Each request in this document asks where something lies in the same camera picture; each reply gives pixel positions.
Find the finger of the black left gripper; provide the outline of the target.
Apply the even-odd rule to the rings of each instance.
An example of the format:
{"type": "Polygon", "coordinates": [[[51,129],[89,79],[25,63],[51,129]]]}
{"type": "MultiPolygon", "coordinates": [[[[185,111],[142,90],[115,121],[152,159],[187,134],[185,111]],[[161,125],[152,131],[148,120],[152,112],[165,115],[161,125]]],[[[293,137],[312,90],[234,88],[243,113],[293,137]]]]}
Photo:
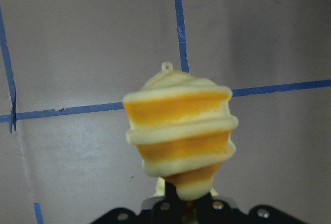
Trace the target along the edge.
{"type": "Polygon", "coordinates": [[[166,182],[164,196],[146,199],[138,215],[128,208],[118,207],[92,223],[182,223],[184,207],[175,186],[166,182]]]}

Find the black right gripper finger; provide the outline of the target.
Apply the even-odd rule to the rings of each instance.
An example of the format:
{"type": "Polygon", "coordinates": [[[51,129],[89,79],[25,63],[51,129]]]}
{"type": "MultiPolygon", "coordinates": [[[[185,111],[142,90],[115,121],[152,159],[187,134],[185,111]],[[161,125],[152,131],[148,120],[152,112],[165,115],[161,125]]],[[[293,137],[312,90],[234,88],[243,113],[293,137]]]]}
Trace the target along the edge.
{"type": "Polygon", "coordinates": [[[270,205],[260,204],[248,214],[232,201],[213,198],[210,193],[198,199],[198,223],[304,223],[270,205]]]}

